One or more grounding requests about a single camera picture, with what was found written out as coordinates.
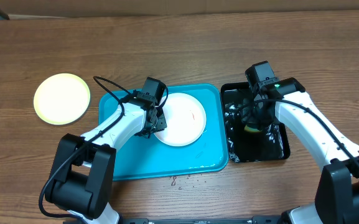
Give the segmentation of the white plate with stain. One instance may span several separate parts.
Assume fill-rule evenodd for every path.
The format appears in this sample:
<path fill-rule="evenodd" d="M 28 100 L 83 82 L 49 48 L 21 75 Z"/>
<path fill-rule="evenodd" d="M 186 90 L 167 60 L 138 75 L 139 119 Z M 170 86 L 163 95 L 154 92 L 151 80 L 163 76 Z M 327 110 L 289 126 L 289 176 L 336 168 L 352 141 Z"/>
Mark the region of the white plate with stain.
<path fill-rule="evenodd" d="M 201 102 L 185 93 L 171 93 L 163 112 L 167 127 L 154 135 L 166 145 L 187 146 L 195 142 L 204 132 L 207 115 Z"/>

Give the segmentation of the yellow plate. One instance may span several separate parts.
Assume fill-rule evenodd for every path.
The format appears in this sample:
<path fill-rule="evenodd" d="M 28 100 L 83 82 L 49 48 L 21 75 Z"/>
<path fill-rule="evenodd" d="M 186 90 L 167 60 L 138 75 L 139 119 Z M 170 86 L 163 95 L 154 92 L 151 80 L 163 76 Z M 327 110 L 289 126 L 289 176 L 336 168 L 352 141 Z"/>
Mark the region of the yellow plate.
<path fill-rule="evenodd" d="M 52 125 L 66 125 L 85 114 L 90 100 L 90 89 L 82 78 L 71 73 L 59 73 L 38 86 L 33 105 L 41 120 Z"/>

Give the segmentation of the green and yellow sponge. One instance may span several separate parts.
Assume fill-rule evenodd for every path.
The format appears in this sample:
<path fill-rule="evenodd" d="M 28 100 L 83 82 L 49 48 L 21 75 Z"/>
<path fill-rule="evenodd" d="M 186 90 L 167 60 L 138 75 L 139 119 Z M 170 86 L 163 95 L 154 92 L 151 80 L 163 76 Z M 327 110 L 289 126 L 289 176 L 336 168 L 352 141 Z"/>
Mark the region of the green and yellow sponge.
<path fill-rule="evenodd" d="M 260 129 L 251 128 L 251 127 L 249 127 L 248 125 L 245 125 L 244 131 L 249 132 L 249 133 L 260 133 L 260 132 L 261 132 Z"/>

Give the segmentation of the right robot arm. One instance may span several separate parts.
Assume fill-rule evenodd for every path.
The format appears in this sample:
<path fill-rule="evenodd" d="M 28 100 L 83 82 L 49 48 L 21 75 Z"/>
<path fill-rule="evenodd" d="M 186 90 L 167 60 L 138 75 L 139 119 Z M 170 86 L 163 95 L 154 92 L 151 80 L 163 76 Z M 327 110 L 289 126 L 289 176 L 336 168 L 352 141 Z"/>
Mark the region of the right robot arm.
<path fill-rule="evenodd" d="M 359 145 L 346 138 L 314 105 L 295 79 L 250 80 L 253 100 L 242 117 L 255 129 L 287 126 L 319 166 L 314 202 L 282 214 L 283 223 L 359 223 Z"/>

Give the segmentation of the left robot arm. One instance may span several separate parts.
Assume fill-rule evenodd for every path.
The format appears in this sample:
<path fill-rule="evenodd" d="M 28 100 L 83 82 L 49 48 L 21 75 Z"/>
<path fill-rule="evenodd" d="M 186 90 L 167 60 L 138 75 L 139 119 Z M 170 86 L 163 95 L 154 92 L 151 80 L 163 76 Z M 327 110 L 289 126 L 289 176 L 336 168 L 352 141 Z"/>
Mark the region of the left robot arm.
<path fill-rule="evenodd" d="M 108 200 L 117 152 L 133 136 L 148 137 L 166 128 L 163 102 L 135 97 L 120 102 L 117 110 L 95 129 L 60 140 L 48 180 L 39 196 L 47 217 L 74 218 L 78 223 L 118 223 L 118 212 Z M 65 211 L 45 210 L 46 200 Z"/>

